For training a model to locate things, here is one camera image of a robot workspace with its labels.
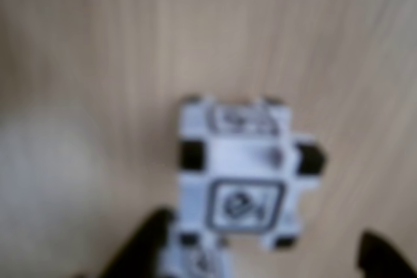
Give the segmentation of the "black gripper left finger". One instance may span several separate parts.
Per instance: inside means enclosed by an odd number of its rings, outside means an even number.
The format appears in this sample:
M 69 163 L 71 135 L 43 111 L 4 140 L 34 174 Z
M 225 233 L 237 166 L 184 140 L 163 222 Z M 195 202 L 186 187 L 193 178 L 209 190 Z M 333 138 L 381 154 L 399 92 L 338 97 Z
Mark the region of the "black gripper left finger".
M 171 208 L 151 212 L 116 252 L 101 277 L 156 277 L 159 253 L 175 215 Z

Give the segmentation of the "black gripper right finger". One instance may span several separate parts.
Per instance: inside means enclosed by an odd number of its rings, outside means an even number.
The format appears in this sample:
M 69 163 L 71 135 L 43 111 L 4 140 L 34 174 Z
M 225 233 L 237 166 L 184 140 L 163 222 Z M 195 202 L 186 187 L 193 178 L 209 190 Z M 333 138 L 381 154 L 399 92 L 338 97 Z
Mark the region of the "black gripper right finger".
M 356 266 L 362 277 L 416 277 L 401 251 L 379 233 L 365 230 L 359 239 Z

